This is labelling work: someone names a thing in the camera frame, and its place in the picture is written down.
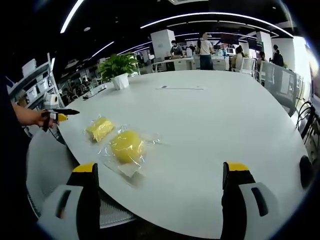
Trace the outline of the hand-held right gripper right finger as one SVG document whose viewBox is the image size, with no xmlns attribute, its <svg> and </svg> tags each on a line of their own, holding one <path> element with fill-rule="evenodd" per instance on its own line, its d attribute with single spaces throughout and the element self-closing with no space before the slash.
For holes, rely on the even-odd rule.
<svg viewBox="0 0 320 240">
<path fill-rule="evenodd" d="M 280 225 L 276 196 L 239 162 L 223 163 L 222 240 L 269 240 Z"/>
</svg>

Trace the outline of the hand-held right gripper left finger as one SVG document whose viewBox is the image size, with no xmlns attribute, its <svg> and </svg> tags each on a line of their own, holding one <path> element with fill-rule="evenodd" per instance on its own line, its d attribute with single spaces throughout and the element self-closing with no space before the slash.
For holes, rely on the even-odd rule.
<svg viewBox="0 0 320 240">
<path fill-rule="evenodd" d="M 49 240 L 95 240 L 100 231 L 98 164 L 77 166 L 46 198 L 37 227 Z"/>
</svg>

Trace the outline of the person's left hand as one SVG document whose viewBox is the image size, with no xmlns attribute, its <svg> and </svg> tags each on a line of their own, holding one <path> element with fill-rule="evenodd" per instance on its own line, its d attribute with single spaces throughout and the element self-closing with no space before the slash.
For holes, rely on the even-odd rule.
<svg viewBox="0 0 320 240">
<path fill-rule="evenodd" d="M 37 125 L 41 127 L 45 132 L 49 128 L 53 128 L 53 126 L 57 125 L 58 123 L 58 113 L 50 111 L 41 111 L 37 119 Z"/>
</svg>

